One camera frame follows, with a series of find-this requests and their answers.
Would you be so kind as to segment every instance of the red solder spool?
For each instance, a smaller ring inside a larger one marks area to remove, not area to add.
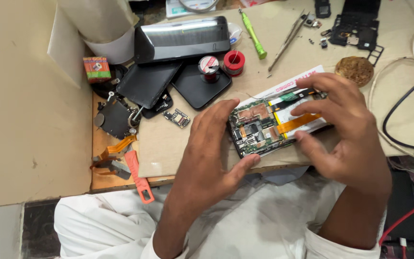
[[[201,72],[201,79],[213,83],[216,82],[219,78],[217,74],[218,69],[220,69],[220,63],[218,59],[214,56],[205,56],[199,61],[199,72]]]
[[[238,50],[226,53],[223,59],[223,70],[230,76],[236,77],[242,73],[245,64],[245,56]]]

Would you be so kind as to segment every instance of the white shirt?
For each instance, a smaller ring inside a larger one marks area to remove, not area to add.
[[[65,259],[158,259],[152,236],[170,186],[153,188],[145,205],[135,190],[67,197],[54,228]],[[344,185],[304,175],[283,186],[243,185],[193,223],[177,259],[377,259],[380,248],[359,250],[315,234]]]

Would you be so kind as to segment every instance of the person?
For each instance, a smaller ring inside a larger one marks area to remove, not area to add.
[[[205,109],[192,122],[171,186],[141,203],[135,191],[67,197],[55,210],[63,258],[295,258],[369,259],[377,243],[391,174],[365,98],[348,79],[317,73],[299,88],[328,93],[291,114],[318,113],[340,141],[327,152],[306,132],[299,148],[321,176],[275,186],[242,185],[260,156],[222,168],[220,142],[238,99]]]

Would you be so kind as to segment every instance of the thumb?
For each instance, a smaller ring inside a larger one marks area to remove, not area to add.
[[[258,164],[261,158],[258,154],[250,154],[242,158],[237,164],[233,166],[231,171],[226,174],[226,177],[230,180],[232,185],[237,185],[244,177],[245,173],[252,168],[252,166]]]
[[[319,171],[325,171],[327,169],[327,162],[330,160],[330,155],[319,140],[306,131],[301,130],[295,132],[295,138],[298,140],[301,151],[311,160],[312,164]]]

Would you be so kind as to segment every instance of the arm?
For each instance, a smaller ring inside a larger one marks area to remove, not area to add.
[[[311,135],[298,131],[302,152],[323,176],[346,185],[318,235],[337,244],[370,250],[391,193],[391,173],[380,145],[376,119],[350,80],[320,73],[297,81],[314,87],[328,99],[305,102],[292,115],[319,113],[335,125],[341,140],[331,153]]]
[[[251,154],[231,171],[222,169],[220,142],[228,116],[238,104],[239,99],[220,101],[194,118],[177,177],[153,236],[154,252],[159,258],[179,256],[193,221],[233,194],[246,171],[260,161],[259,155]]]

